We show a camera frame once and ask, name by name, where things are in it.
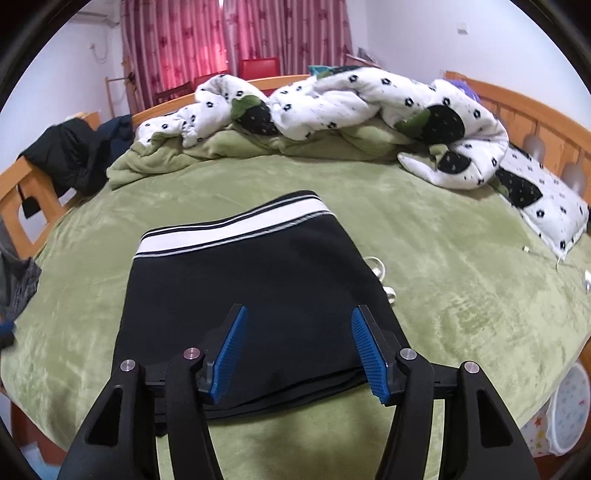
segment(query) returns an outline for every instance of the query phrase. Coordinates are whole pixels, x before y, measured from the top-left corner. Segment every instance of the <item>curtain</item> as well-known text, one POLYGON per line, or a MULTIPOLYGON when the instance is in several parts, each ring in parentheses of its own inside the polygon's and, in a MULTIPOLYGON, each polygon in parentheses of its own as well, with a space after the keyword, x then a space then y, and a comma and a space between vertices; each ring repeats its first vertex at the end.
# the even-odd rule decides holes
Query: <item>curtain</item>
POLYGON ((232 74, 238 75, 241 60, 269 57, 277 57, 280 74, 287 74, 283 0, 224 0, 223 14, 232 74))
POLYGON ((351 53, 345 0, 224 0, 230 71, 242 59, 278 57, 280 74, 341 66, 351 53))
POLYGON ((227 69, 219 0, 122 0, 121 25, 140 110, 157 92, 227 69))
POLYGON ((345 0, 284 0, 285 69, 308 73, 308 65, 342 66, 352 52, 345 0))

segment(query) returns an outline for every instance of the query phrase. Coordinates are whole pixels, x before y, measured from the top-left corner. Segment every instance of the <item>bed rail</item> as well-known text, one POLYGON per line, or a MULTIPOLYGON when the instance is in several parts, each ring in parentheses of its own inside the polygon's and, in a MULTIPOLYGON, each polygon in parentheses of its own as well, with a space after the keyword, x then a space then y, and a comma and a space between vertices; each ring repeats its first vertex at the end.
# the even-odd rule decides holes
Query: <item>bed rail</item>
MULTIPOLYGON (((83 112, 75 116, 86 120, 93 129, 100 125, 100 116, 97 112, 83 112)), ((0 175, 0 215, 20 258, 32 257, 37 253, 47 240, 53 225, 79 200, 80 197, 76 194, 62 206, 53 189, 51 178, 23 156, 18 157, 16 162, 0 175), (34 197, 37 200, 47 221, 39 237, 32 242, 18 217, 22 205, 18 187, 25 198, 34 197)))

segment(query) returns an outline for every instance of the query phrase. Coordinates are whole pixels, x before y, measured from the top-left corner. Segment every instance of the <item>wooden headboard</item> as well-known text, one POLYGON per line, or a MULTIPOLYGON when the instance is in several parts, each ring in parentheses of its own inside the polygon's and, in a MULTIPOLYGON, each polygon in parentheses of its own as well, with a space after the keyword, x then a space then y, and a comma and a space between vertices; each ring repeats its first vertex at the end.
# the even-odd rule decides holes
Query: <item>wooden headboard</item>
POLYGON ((511 141, 521 147, 527 134, 535 134, 546 147, 544 167, 560 176, 567 163, 579 163, 587 175, 583 198, 591 204, 591 132, 563 113, 511 90, 480 82, 457 72, 449 80, 464 80, 482 104, 503 120, 511 141))
MULTIPOLYGON (((280 88, 308 75, 290 75, 251 80, 259 90, 280 88)), ((501 118, 509 131, 511 141, 523 145, 524 137, 537 134, 545 143, 544 165, 560 175, 568 162, 579 162, 591 183, 591 132, 560 112, 526 97, 520 93, 467 78, 456 72, 446 72, 446 78, 464 80, 482 99, 485 107, 501 118)), ((133 116, 133 125, 149 118, 174 112, 194 102, 193 95, 186 95, 152 107, 133 116)), ((100 124, 98 113, 80 113, 90 126, 100 124)), ((584 198, 591 203, 591 187, 587 185, 584 198)), ((51 180, 41 170, 32 166, 24 157, 20 157, 5 172, 0 174, 0 215, 6 223, 8 232, 21 258, 34 255, 45 243, 53 225, 76 204, 74 197, 62 206, 51 185, 51 180), (31 242, 18 219, 18 210, 22 200, 17 192, 17 185, 25 197, 33 196, 39 202, 47 219, 47 225, 37 240, 31 242)))

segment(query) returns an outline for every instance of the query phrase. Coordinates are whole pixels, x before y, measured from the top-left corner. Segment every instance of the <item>white wall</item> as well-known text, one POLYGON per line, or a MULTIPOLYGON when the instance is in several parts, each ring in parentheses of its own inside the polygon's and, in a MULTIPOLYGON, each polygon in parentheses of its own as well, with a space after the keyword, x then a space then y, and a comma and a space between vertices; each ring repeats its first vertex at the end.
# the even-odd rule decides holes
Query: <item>white wall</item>
POLYGON ((367 0, 366 14, 368 51, 386 69, 422 82, 454 70, 523 93, 591 129, 591 95, 579 75, 510 0, 367 0), (468 35, 457 33, 460 22, 468 35))
POLYGON ((357 49, 368 48, 368 17, 366 0, 346 0, 347 14, 351 29, 351 42, 353 43, 353 55, 357 55, 357 49))
MULTIPOLYGON (((111 118, 105 77, 122 76, 121 33, 104 24, 68 22, 33 60, 0 112, 0 172, 50 125, 80 111, 111 118), (96 44, 94 57, 90 45, 96 44)), ((115 115, 129 113, 113 89, 115 115)))

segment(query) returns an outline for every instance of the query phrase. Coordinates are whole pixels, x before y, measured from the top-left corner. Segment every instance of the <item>laundry basket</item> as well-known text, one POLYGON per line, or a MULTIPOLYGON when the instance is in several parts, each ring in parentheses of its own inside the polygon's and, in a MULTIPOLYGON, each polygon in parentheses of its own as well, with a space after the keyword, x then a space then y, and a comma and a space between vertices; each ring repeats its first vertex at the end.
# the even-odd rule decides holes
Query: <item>laundry basket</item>
POLYGON ((560 456, 571 451, 583 434, 590 400, 589 377, 576 362, 550 399, 521 429, 531 454, 560 456))

